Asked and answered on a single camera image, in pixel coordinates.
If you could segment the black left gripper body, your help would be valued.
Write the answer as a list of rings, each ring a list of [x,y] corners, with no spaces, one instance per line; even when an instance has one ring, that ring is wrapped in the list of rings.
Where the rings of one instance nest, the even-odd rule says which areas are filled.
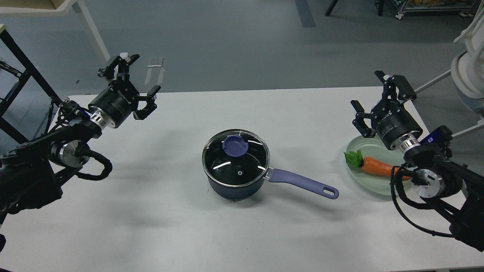
[[[118,128],[138,108],[140,93],[128,83],[114,83],[88,104],[90,120],[104,129]]]

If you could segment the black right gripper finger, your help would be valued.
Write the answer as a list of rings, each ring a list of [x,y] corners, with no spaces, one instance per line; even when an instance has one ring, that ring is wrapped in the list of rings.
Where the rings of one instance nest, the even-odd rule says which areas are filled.
[[[378,115],[374,113],[365,113],[365,110],[363,109],[358,100],[351,100],[351,105],[356,111],[355,119],[353,119],[352,121],[354,127],[364,138],[374,138],[376,130],[368,127],[365,119],[375,120],[378,119]]]
[[[383,71],[375,71],[375,75],[383,84],[382,99],[377,109],[396,111],[403,108],[404,103],[417,98],[415,90],[404,76],[389,76]]]

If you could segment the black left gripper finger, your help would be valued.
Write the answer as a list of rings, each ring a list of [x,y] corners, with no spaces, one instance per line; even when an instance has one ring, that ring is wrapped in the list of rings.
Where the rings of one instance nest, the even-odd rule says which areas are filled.
[[[150,116],[150,114],[152,114],[154,110],[156,110],[157,105],[155,103],[155,100],[156,95],[160,89],[160,85],[155,85],[145,96],[138,95],[133,97],[133,101],[135,101],[135,103],[133,104],[135,106],[135,110],[133,111],[134,119],[144,120],[148,116]],[[140,101],[146,103],[146,105],[141,110],[138,109],[138,102]]]
[[[128,56],[128,60],[121,56],[114,56],[108,60],[108,65],[105,68],[100,68],[97,76],[105,79],[107,82],[119,80],[121,82],[129,82],[130,66],[140,58],[139,54]]]

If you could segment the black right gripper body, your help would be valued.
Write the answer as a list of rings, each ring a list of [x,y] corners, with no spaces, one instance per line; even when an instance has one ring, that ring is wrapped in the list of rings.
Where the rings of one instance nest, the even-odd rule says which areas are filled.
[[[389,111],[383,117],[373,119],[373,129],[389,150],[405,153],[419,146],[418,138],[423,129],[406,110]]]

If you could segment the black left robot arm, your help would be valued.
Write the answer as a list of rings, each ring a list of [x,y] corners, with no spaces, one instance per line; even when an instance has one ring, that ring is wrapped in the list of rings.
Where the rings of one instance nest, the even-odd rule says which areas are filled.
[[[25,209],[40,209],[62,198],[62,186],[72,177],[100,181],[112,172],[111,161],[88,142],[106,127],[118,128],[130,115],[147,118],[157,105],[155,85],[142,96],[130,81],[129,69],[138,54],[115,56],[98,76],[108,82],[87,108],[74,100],[51,97],[59,107],[55,126],[1,155],[1,222]]]

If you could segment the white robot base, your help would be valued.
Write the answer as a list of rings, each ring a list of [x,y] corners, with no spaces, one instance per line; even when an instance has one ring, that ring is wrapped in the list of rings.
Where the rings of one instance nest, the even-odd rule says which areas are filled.
[[[461,101],[473,112],[479,115],[477,125],[459,131],[453,138],[462,137],[483,128],[484,99],[484,17],[483,9],[475,14],[471,24],[454,40],[463,43],[465,51],[451,62],[450,69],[416,89],[416,93],[436,84],[447,76],[451,76]]]

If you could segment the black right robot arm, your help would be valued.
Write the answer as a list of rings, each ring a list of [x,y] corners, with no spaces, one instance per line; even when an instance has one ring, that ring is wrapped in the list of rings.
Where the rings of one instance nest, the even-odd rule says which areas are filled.
[[[363,137],[378,136],[388,150],[403,153],[404,164],[391,166],[389,174],[397,211],[420,231],[483,251],[483,177],[450,160],[453,136],[448,127],[439,126],[419,140],[423,129],[404,107],[405,102],[416,99],[416,92],[404,76],[389,76],[379,70],[375,75],[383,84],[382,98],[369,113],[358,100],[352,100],[356,111],[352,123]],[[450,232],[426,229],[410,221],[397,198],[410,207],[436,211],[450,223]]]

